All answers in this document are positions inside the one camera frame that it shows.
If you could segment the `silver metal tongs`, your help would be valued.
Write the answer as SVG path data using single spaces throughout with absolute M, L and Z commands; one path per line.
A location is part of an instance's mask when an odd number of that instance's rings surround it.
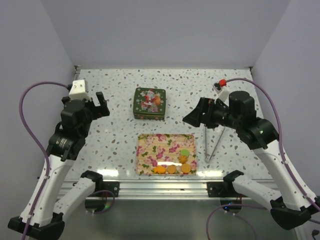
M 205 162 L 209 163 L 215 153 L 215 149 L 218 146 L 223 133 L 225 131 L 224 126 L 218 126 L 214 129 L 204 128 L 205 138 Z

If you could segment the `gold tin lid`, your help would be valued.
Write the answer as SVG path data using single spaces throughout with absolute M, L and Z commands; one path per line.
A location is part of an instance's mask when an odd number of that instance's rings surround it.
M 133 111 L 165 112 L 167 93 L 161 88 L 137 87 L 133 96 Z

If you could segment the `floral cookie tin box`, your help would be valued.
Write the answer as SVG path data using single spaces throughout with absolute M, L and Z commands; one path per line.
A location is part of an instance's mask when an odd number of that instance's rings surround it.
M 133 111 L 133 116 L 137 120 L 164 120 L 165 112 Z

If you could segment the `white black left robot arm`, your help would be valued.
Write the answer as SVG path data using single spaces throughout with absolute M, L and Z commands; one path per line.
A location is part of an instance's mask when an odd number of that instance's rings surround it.
M 28 205 L 19 216 L 8 222 L 8 228 L 35 240 L 57 240 L 62 235 L 65 222 L 86 197 L 103 192 L 103 176 L 87 170 L 75 186 L 58 199 L 67 173 L 75 163 L 86 143 L 92 121 L 110 115 L 102 92 L 97 92 L 99 105 L 91 98 L 64 97 L 61 121 L 48 141 L 45 163 Z

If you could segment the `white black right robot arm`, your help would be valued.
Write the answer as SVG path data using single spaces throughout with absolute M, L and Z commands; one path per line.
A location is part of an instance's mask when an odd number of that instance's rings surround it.
M 204 124 L 210 129 L 218 126 L 234 129 L 277 185 L 277 190 L 273 190 L 234 170 L 223 177 L 220 196 L 238 193 L 251 198 L 265 207 L 285 230 L 303 225 L 319 212 L 320 198 L 304 183 L 291 161 L 281 158 L 279 134 L 270 121 L 257 116 L 255 100 L 248 92 L 230 93 L 228 104 L 202 97 L 182 120 L 196 128 Z

